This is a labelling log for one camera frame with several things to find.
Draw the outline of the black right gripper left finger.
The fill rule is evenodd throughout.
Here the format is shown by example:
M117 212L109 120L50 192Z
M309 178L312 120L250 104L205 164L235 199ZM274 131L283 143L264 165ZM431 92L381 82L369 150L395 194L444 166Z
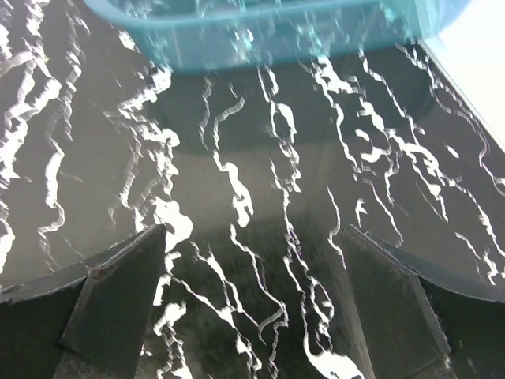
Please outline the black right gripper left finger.
M1 292L3 378L133 378L165 257L157 224Z

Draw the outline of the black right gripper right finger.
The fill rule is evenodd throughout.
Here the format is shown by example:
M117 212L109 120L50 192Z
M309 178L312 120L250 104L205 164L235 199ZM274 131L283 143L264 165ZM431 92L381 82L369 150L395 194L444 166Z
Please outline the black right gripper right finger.
M354 225L342 233L342 309L366 378L502 378L504 289L398 249Z

